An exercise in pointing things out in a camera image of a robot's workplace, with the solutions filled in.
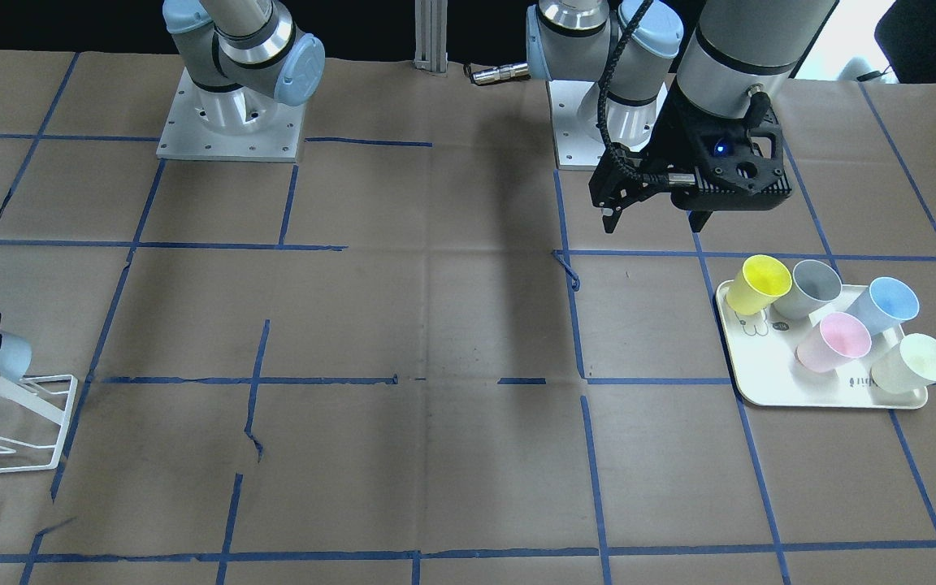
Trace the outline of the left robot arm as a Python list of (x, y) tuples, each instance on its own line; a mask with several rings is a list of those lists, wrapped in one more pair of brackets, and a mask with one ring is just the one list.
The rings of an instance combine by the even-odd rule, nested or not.
[(584, 83), (570, 136), (600, 154), (591, 203), (612, 233), (624, 210), (668, 193), (692, 232), (710, 215), (765, 211), (791, 195), (772, 99), (832, 1), (707, 1), (697, 23), (661, 1), (538, 1), (527, 10), (531, 77)]

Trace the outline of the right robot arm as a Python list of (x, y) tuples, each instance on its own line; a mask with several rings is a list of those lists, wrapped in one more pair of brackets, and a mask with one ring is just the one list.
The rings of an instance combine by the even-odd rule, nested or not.
[(205, 138), (255, 137), (278, 115), (302, 115), (322, 81), (323, 42), (279, 1), (166, 1), (162, 5), (193, 89)]

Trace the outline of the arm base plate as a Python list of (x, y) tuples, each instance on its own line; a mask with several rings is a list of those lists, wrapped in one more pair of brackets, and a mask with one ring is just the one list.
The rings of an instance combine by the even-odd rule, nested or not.
[[(605, 151), (596, 126), (597, 85), (580, 80), (553, 80), (547, 82), (547, 89), (558, 169), (595, 169)], [(608, 96), (610, 140), (632, 152), (645, 148), (666, 96), (668, 89), (665, 83), (655, 99), (645, 105), (627, 105)]]
[(208, 92), (184, 70), (156, 154), (186, 162), (296, 163), (306, 108), (248, 88)]

